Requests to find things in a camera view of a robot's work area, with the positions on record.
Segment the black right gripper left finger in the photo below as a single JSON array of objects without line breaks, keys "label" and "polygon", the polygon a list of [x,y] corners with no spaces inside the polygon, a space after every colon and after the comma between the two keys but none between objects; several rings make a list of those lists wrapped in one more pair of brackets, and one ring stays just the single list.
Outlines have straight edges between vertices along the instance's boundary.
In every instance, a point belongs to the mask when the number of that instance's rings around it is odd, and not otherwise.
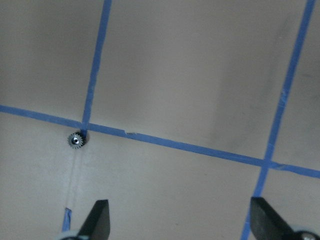
[{"label": "black right gripper left finger", "polygon": [[108,240],[111,232],[109,201],[97,200],[78,231],[78,240]]}]

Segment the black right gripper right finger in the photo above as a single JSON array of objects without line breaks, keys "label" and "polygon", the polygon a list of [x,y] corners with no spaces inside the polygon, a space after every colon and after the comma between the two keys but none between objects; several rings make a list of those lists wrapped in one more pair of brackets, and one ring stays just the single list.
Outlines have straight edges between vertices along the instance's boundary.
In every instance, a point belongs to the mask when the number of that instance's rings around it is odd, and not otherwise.
[{"label": "black right gripper right finger", "polygon": [[263,197],[250,199],[250,230],[256,240],[284,240],[295,234]]}]

